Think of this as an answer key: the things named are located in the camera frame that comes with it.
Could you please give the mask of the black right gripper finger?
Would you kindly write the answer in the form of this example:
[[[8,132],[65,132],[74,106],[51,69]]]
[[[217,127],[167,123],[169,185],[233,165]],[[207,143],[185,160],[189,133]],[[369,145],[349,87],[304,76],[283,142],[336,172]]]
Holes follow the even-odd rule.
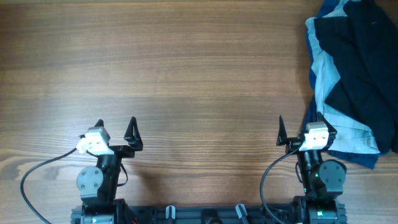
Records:
[[[278,135],[277,135],[277,140],[276,140],[276,145],[277,146],[283,146],[288,143],[288,137],[285,129],[285,124],[283,117],[280,115],[279,116],[279,130],[278,130]]]
[[[317,120],[326,125],[328,129],[328,140],[326,146],[331,146],[336,139],[337,130],[324,118],[321,112],[317,112]]]

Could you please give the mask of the black shorts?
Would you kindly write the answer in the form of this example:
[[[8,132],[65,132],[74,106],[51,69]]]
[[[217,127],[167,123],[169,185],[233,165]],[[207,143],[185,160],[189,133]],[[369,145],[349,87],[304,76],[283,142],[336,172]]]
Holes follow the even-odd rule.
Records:
[[[340,79],[326,104],[365,124],[381,153],[397,152],[397,28],[374,1],[348,1],[345,17],[314,19]]]

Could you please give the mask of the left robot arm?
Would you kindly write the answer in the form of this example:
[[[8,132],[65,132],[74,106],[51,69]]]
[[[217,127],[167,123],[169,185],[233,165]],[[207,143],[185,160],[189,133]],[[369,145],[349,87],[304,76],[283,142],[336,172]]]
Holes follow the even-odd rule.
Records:
[[[95,166],[88,166],[80,171],[76,186],[80,191],[81,209],[72,211],[72,224],[115,224],[137,223],[137,217],[124,199],[116,198],[120,172],[126,169],[122,159],[133,158],[135,152],[143,150],[137,121],[132,117],[124,135],[126,145],[111,146],[110,135],[103,120],[90,127],[80,136],[76,148],[80,153],[87,153],[97,158]]]

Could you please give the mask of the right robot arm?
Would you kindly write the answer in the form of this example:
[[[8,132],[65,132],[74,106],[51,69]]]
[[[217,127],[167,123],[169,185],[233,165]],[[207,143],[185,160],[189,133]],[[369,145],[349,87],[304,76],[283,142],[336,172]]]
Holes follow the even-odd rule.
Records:
[[[285,146],[286,154],[297,156],[296,171],[303,185],[303,196],[295,196],[289,203],[287,214],[279,214],[285,223],[348,222],[345,205],[337,201],[343,193],[346,166],[337,160],[322,159],[322,152],[329,149],[337,130],[317,113],[317,121],[308,123],[297,137],[287,136],[283,118],[279,118],[276,144]]]

